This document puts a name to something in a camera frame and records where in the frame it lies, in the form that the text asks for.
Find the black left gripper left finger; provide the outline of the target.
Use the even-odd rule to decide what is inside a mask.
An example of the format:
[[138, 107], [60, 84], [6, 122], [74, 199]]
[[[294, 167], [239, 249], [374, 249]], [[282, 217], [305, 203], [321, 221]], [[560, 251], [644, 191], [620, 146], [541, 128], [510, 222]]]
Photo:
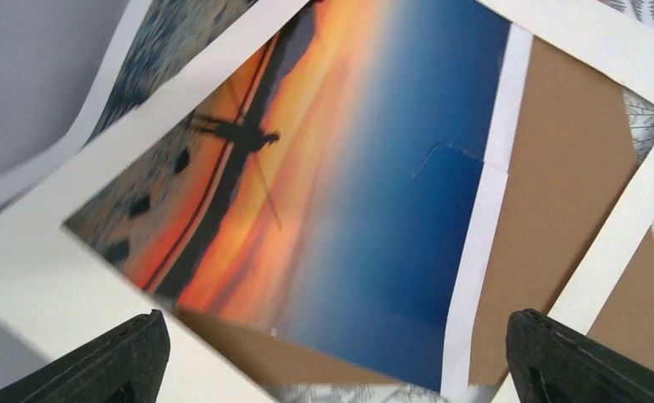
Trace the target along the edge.
[[163, 312], [140, 314], [0, 389], [0, 402], [155, 402], [170, 356]]

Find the sunset photo print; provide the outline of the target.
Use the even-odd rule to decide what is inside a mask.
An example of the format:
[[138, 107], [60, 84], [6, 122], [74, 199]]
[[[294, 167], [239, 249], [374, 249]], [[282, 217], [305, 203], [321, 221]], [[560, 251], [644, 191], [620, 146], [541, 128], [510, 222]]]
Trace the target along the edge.
[[464, 395], [532, 45], [309, 1], [64, 225], [166, 306]]

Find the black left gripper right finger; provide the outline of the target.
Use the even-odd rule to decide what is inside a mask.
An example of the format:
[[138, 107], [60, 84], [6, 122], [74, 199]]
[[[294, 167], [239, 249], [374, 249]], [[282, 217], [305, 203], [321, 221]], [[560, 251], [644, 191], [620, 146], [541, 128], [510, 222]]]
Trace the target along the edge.
[[654, 402], [654, 371], [536, 311], [513, 312], [507, 402]]

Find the white paper mat border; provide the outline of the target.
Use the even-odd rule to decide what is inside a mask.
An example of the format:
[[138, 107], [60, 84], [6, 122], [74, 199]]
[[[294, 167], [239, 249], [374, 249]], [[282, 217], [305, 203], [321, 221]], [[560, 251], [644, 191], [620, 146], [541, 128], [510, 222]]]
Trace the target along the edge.
[[161, 402], [265, 402], [259, 384], [64, 225], [309, 1], [259, 1], [143, 103], [0, 213], [0, 325], [52, 361], [119, 323], [165, 309]]

